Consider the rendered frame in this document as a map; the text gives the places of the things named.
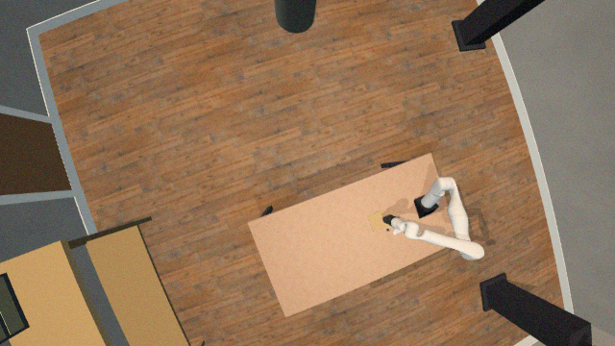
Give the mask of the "tan square mat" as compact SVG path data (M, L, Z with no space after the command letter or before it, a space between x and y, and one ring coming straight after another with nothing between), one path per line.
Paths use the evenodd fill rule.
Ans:
M385 217L384 211L380 210L376 213L373 213L368 216L373 232L376 232L386 226L388 224L383 223L382 218Z

